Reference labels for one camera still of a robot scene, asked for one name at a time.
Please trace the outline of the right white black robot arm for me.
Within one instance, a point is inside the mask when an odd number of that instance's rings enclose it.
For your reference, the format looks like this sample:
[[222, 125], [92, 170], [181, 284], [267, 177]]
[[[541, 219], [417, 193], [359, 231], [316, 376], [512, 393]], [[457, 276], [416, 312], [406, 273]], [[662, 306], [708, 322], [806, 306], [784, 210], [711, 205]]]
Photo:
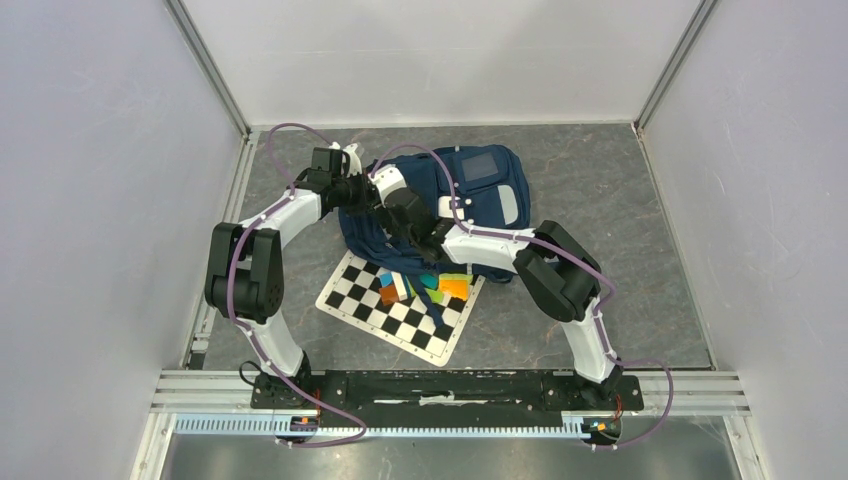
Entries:
[[601, 312], [601, 286], [612, 289], [591, 255], [556, 222], [508, 230], [438, 217], [409, 187], [381, 194], [380, 220], [423, 258], [443, 265], [481, 265], [517, 275], [536, 306], [558, 321], [574, 357], [580, 400], [602, 408], [618, 393], [621, 360]]

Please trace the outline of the aluminium frame rail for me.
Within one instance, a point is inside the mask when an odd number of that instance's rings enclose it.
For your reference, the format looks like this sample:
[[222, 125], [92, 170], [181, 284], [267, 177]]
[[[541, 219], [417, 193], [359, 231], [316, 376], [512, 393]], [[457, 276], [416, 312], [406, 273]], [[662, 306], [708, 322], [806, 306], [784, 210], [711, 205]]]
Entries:
[[[677, 373], [672, 381], [657, 372], [638, 375], [629, 395], [641, 397], [641, 410], [626, 408], [623, 419], [656, 424], [668, 418], [746, 417], [751, 410], [730, 372]], [[253, 408], [252, 394], [233, 372], [167, 371], [162, 374], [151, 405], [153, 414], [174, 416], [180, 434], [270, 435], [282, 439], [334, 440], [359, 438], [568, 438], [586, 440], [590, 428], [609, 421], [610, 411], [562, 410], [509, 400], [501, 412], [480, 400], [448, 396], [409, 402], [411, 413], [399, 412], [400, 400], [374, 402], [375, 413], [356, 407], [359, 427], [346, 418], [332, 419], [314, 407]]]

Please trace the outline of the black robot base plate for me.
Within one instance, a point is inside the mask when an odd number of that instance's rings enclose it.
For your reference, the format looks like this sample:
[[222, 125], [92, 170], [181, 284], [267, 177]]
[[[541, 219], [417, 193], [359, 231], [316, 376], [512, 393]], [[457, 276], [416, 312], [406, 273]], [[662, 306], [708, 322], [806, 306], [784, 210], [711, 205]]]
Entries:
[[250, 381], [254, 409], [317, 412], [323, 428], [554, 427], [563, 412], [640, 412], [639, 380], [616, 373], [593, 386], [557, 370], [327, 370], [300, 381], [299, 395], [266, 373]]

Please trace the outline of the brown orange toy block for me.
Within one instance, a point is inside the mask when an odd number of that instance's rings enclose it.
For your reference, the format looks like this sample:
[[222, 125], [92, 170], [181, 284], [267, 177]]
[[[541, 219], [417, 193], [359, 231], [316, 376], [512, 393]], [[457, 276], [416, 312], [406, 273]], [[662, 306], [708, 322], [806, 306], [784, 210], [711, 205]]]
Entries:
[[400, 296], [394, 284], [381, 287], [379, 289], [381, 303], [384, 306], [391, 306], [400, 300]]

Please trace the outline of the green toy block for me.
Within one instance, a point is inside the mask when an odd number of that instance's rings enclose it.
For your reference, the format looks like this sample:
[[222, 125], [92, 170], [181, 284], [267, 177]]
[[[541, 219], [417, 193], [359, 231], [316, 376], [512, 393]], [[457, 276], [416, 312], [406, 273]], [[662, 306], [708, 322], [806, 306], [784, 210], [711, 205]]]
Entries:
[[434, 303], [442, 303], [446, 298], [467, 301], [472, 291], [474, 277], [468, 274], [443, 273], [438, 276], [424, 274], [419, 276], [428, 297]]

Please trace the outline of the teal toy block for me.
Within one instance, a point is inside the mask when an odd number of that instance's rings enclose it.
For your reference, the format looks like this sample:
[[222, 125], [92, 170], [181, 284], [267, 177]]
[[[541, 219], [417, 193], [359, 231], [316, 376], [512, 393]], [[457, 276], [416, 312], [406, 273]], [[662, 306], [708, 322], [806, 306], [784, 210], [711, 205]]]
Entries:
[[422, 274], [419, 276], [420, 282], [426, 289], [437, 291], [439, 289], [439, 278], [430, 274]]

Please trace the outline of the navy blue backpack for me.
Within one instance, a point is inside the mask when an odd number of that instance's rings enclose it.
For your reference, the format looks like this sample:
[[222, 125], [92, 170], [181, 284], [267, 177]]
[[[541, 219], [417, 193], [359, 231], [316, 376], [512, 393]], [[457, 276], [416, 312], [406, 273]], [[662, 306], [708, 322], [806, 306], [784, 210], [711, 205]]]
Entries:
[[[431, 212], [440, 210], [443, 197], [454, 192], [457, 213], [476, 226], [526, 229], [531, 220], [529, 185], [519, 157], [503, 145], [437, 148], [450, 175], [427, 153], [402, 155], [385, 161], [404, 176]], [[338, 211], [339, 226], [348, 249], [386, 270], [419, 276], [465, 273], [467, 266], [425, 260], [408, 240], [392, 236], [374, 213]]]

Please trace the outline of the black and white chessboard mat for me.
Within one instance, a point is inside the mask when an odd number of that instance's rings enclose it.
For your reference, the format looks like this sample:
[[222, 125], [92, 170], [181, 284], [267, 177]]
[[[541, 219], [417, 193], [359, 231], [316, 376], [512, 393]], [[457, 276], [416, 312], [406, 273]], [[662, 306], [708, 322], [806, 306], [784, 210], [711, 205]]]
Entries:
[[412, 354], [444, 367], [463, 333], [485, 279], [475, 276], [467, 301], [434, 303], [444, 322], [434, 323], [417, 295], [391, 306], [381, 303], [379, 276], [388, 270], [347, 252], [315, 301], [320, 311]]

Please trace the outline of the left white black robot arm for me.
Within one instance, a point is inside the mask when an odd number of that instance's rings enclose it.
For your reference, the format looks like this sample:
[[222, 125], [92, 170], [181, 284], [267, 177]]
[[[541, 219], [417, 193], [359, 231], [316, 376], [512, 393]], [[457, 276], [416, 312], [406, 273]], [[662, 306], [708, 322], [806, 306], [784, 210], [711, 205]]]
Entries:
[[313, 149], [311, 165], [263, 212], [212, 231], [204, 298], [245, 335], [260, 370], [279, 377], [275, 392], [290, 407], [306, 405], [314, 381], [306, 354], [281, 312], [285, 295], [283, 252], [307, 227], [340, 207], [362, 206], [368, 197], [362, 147], [337, 143]]

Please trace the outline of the light blue toy block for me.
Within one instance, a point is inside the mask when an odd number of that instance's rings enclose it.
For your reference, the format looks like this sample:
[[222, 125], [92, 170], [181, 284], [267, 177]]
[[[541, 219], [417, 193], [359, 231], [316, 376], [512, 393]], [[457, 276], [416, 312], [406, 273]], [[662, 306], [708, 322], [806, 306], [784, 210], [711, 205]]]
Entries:
[[393, 277], [390, 272], [383, 273], [379, 276], [380, 284], [382, 287], [386, 287], [393, 283]]

